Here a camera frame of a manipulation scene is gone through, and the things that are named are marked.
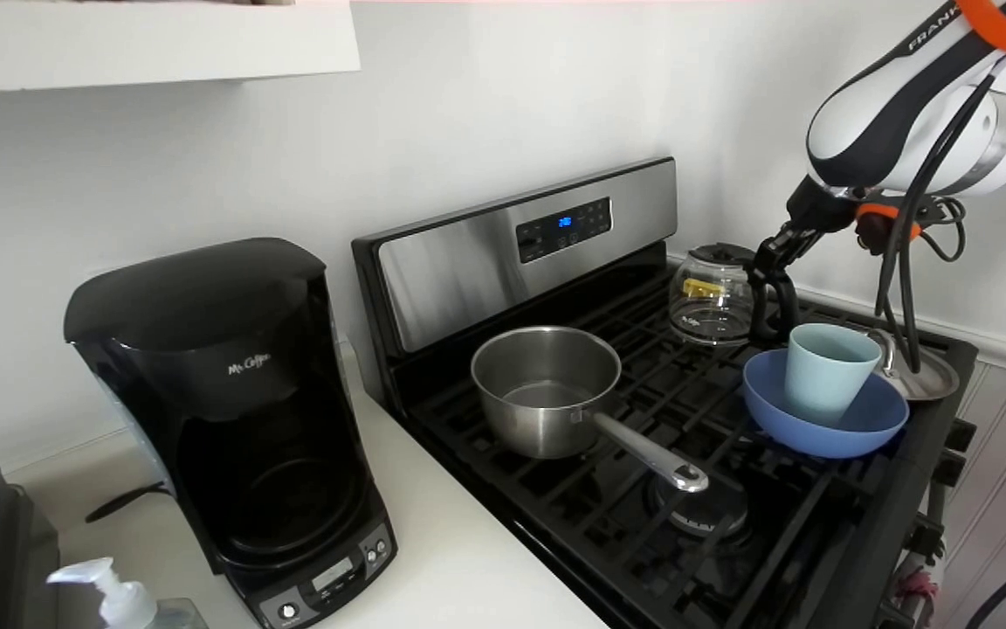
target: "stainless steel stove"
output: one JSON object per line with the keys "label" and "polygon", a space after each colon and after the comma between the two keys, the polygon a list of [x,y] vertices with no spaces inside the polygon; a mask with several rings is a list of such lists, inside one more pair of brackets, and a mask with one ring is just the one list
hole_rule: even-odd
{"label": "stainless steel stove", "polygon": [[[895,568],[938,551],[941,528],[919,500],[958,481],[959,393],[915,406],[908,429],[858,463],[770,445],[740,399],[753,349],[700,349],[668,322],[673,231],[673,161],[654,161],[356,243],[390,417],[607,627],[910,627]],[[822,305],[804,318],[861,322]],[[469,360],[529,322],[607,340],[625,360],[607,413],[730,492],[671,498],[610,441],[564,463],[498,445]],[[969,345],[925,345],[969,379]]]}

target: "blue cup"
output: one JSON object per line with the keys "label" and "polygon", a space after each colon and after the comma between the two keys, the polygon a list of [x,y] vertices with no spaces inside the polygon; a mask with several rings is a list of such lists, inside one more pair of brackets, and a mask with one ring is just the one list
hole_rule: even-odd
{"label": "blue cup", "polygon": [[855,328],[796,325],[784,345],[789,413],[812,424],[842,421],[880,360],[883,345]]}

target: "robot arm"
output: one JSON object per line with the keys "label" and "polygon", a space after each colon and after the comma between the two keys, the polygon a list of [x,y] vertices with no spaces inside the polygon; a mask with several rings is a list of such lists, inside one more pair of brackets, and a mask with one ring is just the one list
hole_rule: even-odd
{"label": "robot arm", "polygon": [[812,173],[789,196],[789,220],[748,267],[749,340],[761,345],[784,342],[796,322],[784,267],[822,234],[855,220],[858,234],[889,234],[895,216],[858,216],[866,198],[1006,184],[1006,0],[946,0],[933,12],[900,45],[822,100],[806,153]]}

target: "stove control panel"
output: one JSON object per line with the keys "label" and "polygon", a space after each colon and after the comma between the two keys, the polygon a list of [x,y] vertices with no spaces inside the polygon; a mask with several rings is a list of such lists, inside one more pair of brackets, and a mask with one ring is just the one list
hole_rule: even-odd
{"label": "stove control panel", "polygon": [[564,212],[550,212],[550,216],[527,220],[527,224],[514,229],[515,259],[535,262],[535,259],[571,247],[571,244],[589,243],[589,237],[607,234],[607,231],[610,231],[607,198],[583,204],[583,205],[571,205]]}
{"label": "stove control panel", "polygon": [[360,535],[352,550],[330,568],[301,571],[291,586],[259,602],[264,629],[314,627],[345,602],[352,602],[394,561],[394,535],[387,523]]}

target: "blue bowl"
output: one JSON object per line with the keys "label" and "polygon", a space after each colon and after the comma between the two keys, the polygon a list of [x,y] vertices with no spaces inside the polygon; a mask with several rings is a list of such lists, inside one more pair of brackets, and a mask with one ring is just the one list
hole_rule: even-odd
{"label": "blue bowl", "polygon": [[770,441],[811,459],[861,459],[883,449],[910,417],[910,406],[876,375],[866,379],[842,421],[794,417],[784,408],[784,349],[753,354],[745,364],[745,406]]}

